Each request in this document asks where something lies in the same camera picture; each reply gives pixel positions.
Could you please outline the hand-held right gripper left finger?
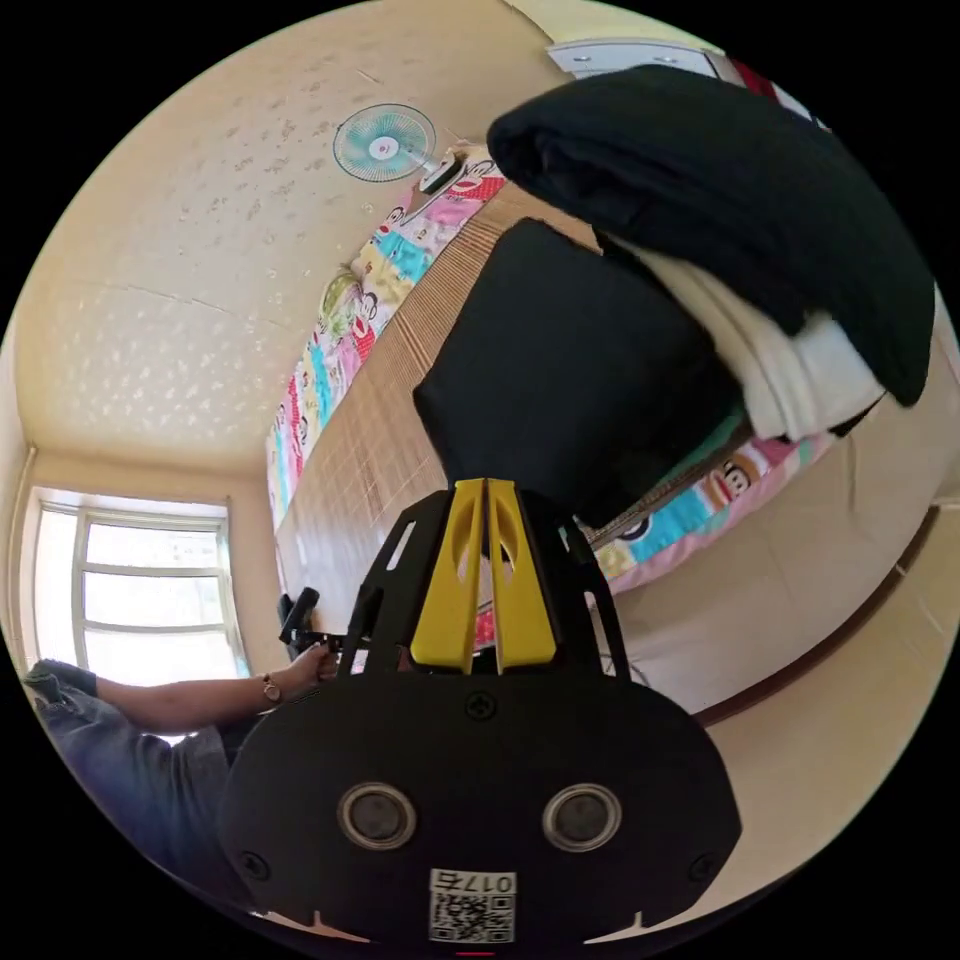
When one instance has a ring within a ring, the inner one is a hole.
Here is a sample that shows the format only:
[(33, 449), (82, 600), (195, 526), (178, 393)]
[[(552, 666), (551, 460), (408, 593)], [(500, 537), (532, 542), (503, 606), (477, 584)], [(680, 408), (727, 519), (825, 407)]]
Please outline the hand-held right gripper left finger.
[(485, 481), (460, 481), (410, 646), (417, 666), (446, 672), (472, 670), (480, 560), (484, 540)]

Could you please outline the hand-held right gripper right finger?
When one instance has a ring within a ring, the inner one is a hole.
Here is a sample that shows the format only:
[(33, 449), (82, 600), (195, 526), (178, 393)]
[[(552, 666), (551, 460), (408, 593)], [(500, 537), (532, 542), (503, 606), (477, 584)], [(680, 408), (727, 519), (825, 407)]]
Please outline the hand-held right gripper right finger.
[(546, 667), (557, 645), (519, 495), (513, 483), (491, 479), (487, 496), (498, 672)]

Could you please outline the person's left hand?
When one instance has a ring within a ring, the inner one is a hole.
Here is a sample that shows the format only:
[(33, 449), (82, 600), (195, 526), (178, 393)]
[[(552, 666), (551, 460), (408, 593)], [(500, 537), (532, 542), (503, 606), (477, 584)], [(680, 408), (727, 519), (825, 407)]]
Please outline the person's left hand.
[(300, 697), (326, 680), (338, 669), (338, 655), (325, 643), (317, 643), (301, 653), (274, 675), (282, 702)]

